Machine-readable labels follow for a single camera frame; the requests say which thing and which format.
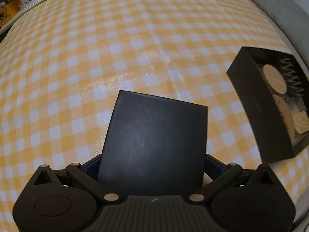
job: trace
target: yellow gingham tablecloth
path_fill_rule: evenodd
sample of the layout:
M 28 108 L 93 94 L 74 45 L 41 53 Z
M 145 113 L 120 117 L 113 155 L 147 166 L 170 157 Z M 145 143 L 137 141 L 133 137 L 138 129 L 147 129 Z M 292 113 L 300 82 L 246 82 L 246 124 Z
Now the yellow gingham tablecloth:
M 0 229 L 17 231 L 13 204 L 40 164 L 102 151 L 119 89 L 208 106 L 207 152 L 255 169 L 226 75 L 243 45 L 290 53 L 250 0 L 49 0 L 25 14 L 0 43 Z M 296 202 L 308 149 L 272 168 Z

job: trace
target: black box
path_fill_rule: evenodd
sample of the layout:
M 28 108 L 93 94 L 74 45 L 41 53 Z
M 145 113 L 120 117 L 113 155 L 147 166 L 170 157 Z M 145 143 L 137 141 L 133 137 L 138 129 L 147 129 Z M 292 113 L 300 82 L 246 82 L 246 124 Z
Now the black box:
M 195 192 L 203 180 L 207 119 L 206 106 L 121 90 L 97 181 L 120 194 Z
M 309 132 L 297 134 L 291 142 L 285 122 L 275 103 L 275 94 L 262 67 L 280 70 L 280 61 L 289 58 L 304 89 L 299 100 L 309 109 L 309 82 L 293 55 L 268 49 L 242 47 L 227 71 L 250 121 L 263 163 L 289 159 L 309 144 Z

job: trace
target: cardboard box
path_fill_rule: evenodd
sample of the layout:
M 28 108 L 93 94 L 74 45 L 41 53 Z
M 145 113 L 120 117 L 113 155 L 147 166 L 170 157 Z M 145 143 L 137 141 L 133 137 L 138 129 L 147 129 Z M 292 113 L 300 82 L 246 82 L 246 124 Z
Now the cardboard box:
M 273 95 L 277 93 L 262 71 L 263 66 L 269 64 L 282 73 L 284 65 L 280 60 L 286 58 L 293 65 L 293 72 L 299 78 L 304 91 L 301 97 L 292 97 L 289 91 L 279 96 L 289 102 L 295 101 L 298 108 L 307 111 L 309 82 L 293 55 L 268 49 L 242 47 L 227 71 L 250 121 L 263 163 L 293 158 L 309 144 L 308 131 L 297 134 L 293 140 L 290 139 L 284 116 L 274 100 Z
M 0 27 L 8 23 L 19 10 L 19 0 L 11 0 L 4 8 L 0 9 Z

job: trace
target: ribbed texture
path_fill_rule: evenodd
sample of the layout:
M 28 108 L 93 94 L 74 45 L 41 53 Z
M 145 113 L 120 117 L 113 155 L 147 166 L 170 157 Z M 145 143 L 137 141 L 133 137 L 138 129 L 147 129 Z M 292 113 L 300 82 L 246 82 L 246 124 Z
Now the ribbed texture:
M 129 196 L 105 207 L 87 232 L 217 232 L 224 231 L 203 206 L 189 205 L 180 196 Z

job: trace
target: round wooden coaster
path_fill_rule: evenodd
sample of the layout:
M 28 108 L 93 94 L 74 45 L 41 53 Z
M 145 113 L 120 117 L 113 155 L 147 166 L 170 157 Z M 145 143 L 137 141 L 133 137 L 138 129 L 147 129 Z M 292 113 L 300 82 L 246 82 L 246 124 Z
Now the round wooden coaster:
M 307 112 L 299 112 L 293 115 L 295 129 L 299 134 L 309 131 L 309 118 Z
M 287 92 L 286 82 L 281 73 L 271 65 L 263 66 L 264 76 L 269 85 L 278 93 L 285 94 Z
M 277 95 L 272 95 L 272 96 L 285 122 L 285 126 L 287 128 L 290 140 L 293 141 L 295 138 L 295 126 L 294 126 L 294 120 L 293 120 L 293 115 L 291 113 L 291 110 L 289 109 L 284 99 L 280 98 Z

